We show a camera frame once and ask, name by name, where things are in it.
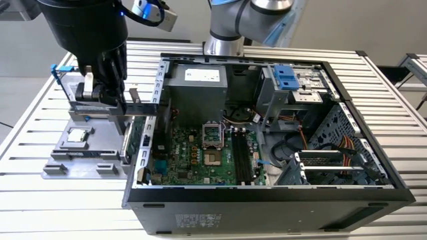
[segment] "green circuit board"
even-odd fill
[[[248,161],[255,166],[254,152],[259,155],[256,136],[246,134],[248,145]],[[203,133],[200,129],[175,128],[172,130],[171,153],[165,171],[161,175],[161,185],[236,185],[236,168],[231,132],[224,132],[223,148],[203,149]],[[264,185],[264,169],[258,167],[259,177],[254,185]]]

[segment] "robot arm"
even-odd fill
[[[76,88],[75,100],[91,106],[116,108],[115,112],[125,115],[125,16],[149,27],[157,27],[164,22],[169,7],[159,0],[144,1],[145,7],[156,7],[159,13],[156,19],[149,20],[131,12],[119,0],[37,2],[56,41],[76,56],[79,71],[84,76],[84,82]]]
[[[212,0],[204,54],[242,56],[243,37],[276,47],[295,20],[292,6],[294,0]]]
[[[177,15],[161,0],[135,0],[132,11],[121,0],[0,0],[0,20],[15,20],[9,3],[24,12],[41,11],[59,45],[77,59],[84,82],[75,100],[85,105],[115,108],[127,114],[124,80],[127,79],[128,29],[125,17],[171,31]],[[209,39],[205,55],[243,56],[243,40],[250,38],[275,47],[294,22],[294,0],[212,0]],[[37,16],[21,17],[31,20]]]

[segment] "white label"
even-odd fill
[[[260,118],[262,118],[262,116],[256,113],[252,121],[258,124],[260,121]]]
[[[220,81],[220,70],[215,69],[187,69],[185,70],[185,81],[200,81],[200,82],[219,82]]]
[[[175,214],[179,228],[218,228],[222,214]]]

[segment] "blue connector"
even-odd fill
[[[256,162],[258,162],[259,164],[267,164],[267,165],[271,164],[270,161],[264,161],[264,160],[260,160],[260,159],[256,159]]]
[[[52,76],[53,76],[53,78],[55,78],[55,80],[56,80],[56,83],[57,83],[59,85],[61,85],[61,79],[60,79],[60,77],[59,77],[59,73],[56,72],[56,67],[57,67],[56,64],[52,64],[52,65],[51,65],[51,74],[52,74]]]
[[[291,66],[275,64],[272,67],[272,74],[279,82],[279,88],[282,90],[298,90],[300,88]]]
[[[69,72],[75,71],[75,67],[73,66],[60,66],[57,71],[60,73],[69,73]]]

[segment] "case label sticker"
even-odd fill
[[[218,228],[222,221],[222,213],[215,214],[175,214],[179,228]]]

